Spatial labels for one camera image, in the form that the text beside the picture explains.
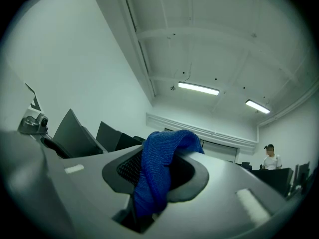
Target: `white shirt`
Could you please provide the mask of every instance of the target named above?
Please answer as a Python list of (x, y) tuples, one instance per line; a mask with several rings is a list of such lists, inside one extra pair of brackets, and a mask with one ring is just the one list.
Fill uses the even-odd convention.
[(274, 155), (273, 157), (267, 156), (264, 159), (264, 166), (268, 170), (274, 170), (277, 169), (277, 167), (281, 167), (281, 158), (279, 155)]

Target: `person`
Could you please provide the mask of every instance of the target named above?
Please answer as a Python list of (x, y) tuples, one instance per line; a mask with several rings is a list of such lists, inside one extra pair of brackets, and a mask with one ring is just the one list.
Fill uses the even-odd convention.
[(272, 144), (265, 146), (266, 155), (262, 168), (267, 170), (280, 169), (282, 167), (280, 155), (275, 154), (275, 148)]

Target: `blue cloth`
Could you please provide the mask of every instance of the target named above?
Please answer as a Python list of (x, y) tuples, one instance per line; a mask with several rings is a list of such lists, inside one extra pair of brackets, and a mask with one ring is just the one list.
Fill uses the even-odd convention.
[(154, 132), (144, 142), (140, 179), (134, 192), (137, 217), (158, 213), (167, 205), (169, 165), (177, 148), (204, 153), (200, 139), (188, 130)]

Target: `ceiling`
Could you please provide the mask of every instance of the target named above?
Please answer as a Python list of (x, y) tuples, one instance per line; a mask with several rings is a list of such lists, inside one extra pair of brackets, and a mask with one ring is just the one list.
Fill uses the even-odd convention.
[[(257, 122), (317, 82), (316, 50), (286, 0), (127, 0), (127, 5), (156, 96)], [(220, 93), (181, 89), (179, 81)], [(248, 99), (271, 112), (256, 112), (245, 105)]]

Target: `ceiling light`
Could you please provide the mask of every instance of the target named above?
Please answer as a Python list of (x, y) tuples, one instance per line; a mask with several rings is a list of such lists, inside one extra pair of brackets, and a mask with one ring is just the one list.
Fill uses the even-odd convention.
[(197, 91), (205, 92), (205, 93), (216, 95), (216, 96), (219, 93), (219, 90), (216, 90), (216, 89), (203, 87), (203, 86), (196, 85), (196, 84), (185, 83), (185, 82), (179, 82), (178, 86), (180, 88), (185, 88), (185, 89), (190, 89), (190, 90), (197, 90)]
[(263, 112), (263, 113), (265, 113), (265, 114), (270, 112), (270, 110), (268, 110), (267, 108), (255, 103), (254, 101), (247, 100), (246, 104), (251, 106), (251, 107), (253, 107), (253, 108), (255, 108), (255, 109), (257, 109), (257, 110), (259, 110), (259, 111), (261, 111), (261, 112)]

